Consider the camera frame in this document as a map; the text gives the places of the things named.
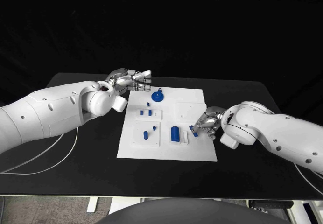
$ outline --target cable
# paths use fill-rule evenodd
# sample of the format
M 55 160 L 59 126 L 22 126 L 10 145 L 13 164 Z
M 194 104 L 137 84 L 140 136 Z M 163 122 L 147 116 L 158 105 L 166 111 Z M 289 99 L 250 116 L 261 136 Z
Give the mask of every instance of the cable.
M 36 173 L 28 173 L 28 174 L 21 174 L 21 173 L 0 173 L 0 174 L 10 174 L 10 175 L 32 175 L 32 174 L 39 174 L 39 173 L 48 171 L 49 169 L 52 169 L 54 167 L 57 167 L 57 166 L 64 162 L 64 160 L 68 158 L 68 156 L 70 156 L 70 154 L 71 154 L 71 152 L 72 152 L 72 150 L 74 150 L 74 146 L 75 146 L 75 144 L 77 144 L 77 140 L 78 140 L 78 132 L 80 132 L 80 128 L 77 128 L 75 142 L 74 142 L 72 149 L 71 149 L 68 155 L 64 157 L 64 159 L 62 159 L 62 160 L 61 160 L 52 167 L 49 167 L 48 169 L 45 169 L 44 171 L 39 171 L 39 172 L 36 172 Z
M 5 170 L 0 172 L 0 174 L 8 173 L 10 170 L 16 169 L 18 167 L 23 166 L 25 164 L 31 163 L 35 159 L 38 159 L 49 150 L 51 148 L 55 146 L 55 144 L 59 142 L 61 138 L 62 138 L 64 134 L 61 135 L 59 139 L 54 142 L 54 144 L 49 146 L 49 148 L 38 155 L 35 156 L 31 160 L 28 160 L 25 163 L 22 163 L 21 165 L 15 166 L 13 168 Z
M 0 213 L 0 224 L 2 224 L 2 220 L 3 220 L 3 212 L 5 212 L 5 196 L 2 196 L 2 213 Z
M 299 170 L 299 172 L 300 172 L 300 174 L 302 174 L 302 177 L 305 178 L 305 180 L 308 181 L 308 183 L 313 186 L 313 188 L 316 189 L 316 191 L 323 195 L 323 193 L 319 191 L 319 189 L 315 187 L 315 185 L 310 183 L 310 181 L 306 179 L 306 177 L 305 177 L 305 175 L 303 175 L 303 173 L 302 173 L 302 171 L 300 171 L 300 169 L 299 169 L 299 167 L 297 167 L 297 165 L 295 164 L 295 166 L 296 166 L 296 168 L 297 168 L 297 170 Z
M 322 179 L 323 179 L 323 176 L 320 176 L 315 171 L 312 171 Z

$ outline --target blue object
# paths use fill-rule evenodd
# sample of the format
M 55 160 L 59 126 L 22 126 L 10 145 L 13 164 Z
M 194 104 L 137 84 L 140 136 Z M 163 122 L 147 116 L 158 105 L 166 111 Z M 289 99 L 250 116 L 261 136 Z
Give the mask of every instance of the blue object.
M 159 91 L 153 93 L 152 99 L 155 102 L 163 101 L 163 93 L 162 92 L 163 92 L 163 90 L 162 90 L 162 88 L 159 88 Z
M 149 132 L 147 131 L 143 132 L 143 139 L 146 139 L 146 140 L 149 139 Z
M 181 129 L 176 126 L 171 129 L 171 141 L 181 141 Z
M 198 137 L 198 136 L 199 136 L 198 133 L 194 132 L 194 125 L 191 125 L 191 131 L 192 131 L 192 133 L 194 133 L 194 136 Z

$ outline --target black table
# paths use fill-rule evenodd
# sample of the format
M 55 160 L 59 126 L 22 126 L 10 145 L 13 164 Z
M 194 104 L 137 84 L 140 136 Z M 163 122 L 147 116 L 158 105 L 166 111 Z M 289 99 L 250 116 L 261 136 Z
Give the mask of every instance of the black table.
M 48 87 L 106 77 L 59 73 Z M 152 84 L 204 89 L 208 106 L 230 108 L 250 100 L 280 113 L 260 82 L 155 77 Z M 293 163 L 271 154 L 258 141 L 230 149 L 220 142 L 221 131 L 214 141 L 218 162 L 117 158 L 124 114 L 126 110 L 111 110 L 80 127 L 75 149 L 54 169 L 36 175 L 0 175 L 0 194 L 323 200 Z M 15 171 L 38 172 L 57 164 L 71 150 L 75 134 L 75 130 L 67 133 L 51 151 Z M 57 139 L 29 142 L 3 153 L 0 170 L 36 156 Z M 319 177 L 305 168 L 302 172 L 323 190 Z

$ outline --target floor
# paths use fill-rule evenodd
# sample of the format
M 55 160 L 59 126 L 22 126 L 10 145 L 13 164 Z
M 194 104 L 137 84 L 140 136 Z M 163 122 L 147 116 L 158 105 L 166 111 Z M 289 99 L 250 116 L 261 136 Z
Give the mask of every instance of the floor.
M 2 224 L 94 224 L 109 215 L 111 198 L 98 199 L 96 213 L 87 213 L 88 201 L 88 197 L 6 196 Z M 244 200 L 222 201 L 247 206 Z M 289 220 L 282 209 L 269 209 L 269 214 Z

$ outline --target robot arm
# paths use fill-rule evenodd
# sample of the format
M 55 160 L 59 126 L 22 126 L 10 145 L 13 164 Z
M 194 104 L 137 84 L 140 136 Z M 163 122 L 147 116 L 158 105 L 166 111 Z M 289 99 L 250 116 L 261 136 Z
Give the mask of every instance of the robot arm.
M 235 149 L 256 140 L 280 157 L 323 174 L 323 127 L 284 114 L 274 114 L 261 104 L 245 101 L 217 116 L 224 135 L 221 143 Z
M 127 89 L 150 91 L 152 72 L 119 69 L 106 81 L 85 81 L 42 89 L 0 108 L 0 154 L 18 145 L 58 136 L 110 109 L 123 112 Z

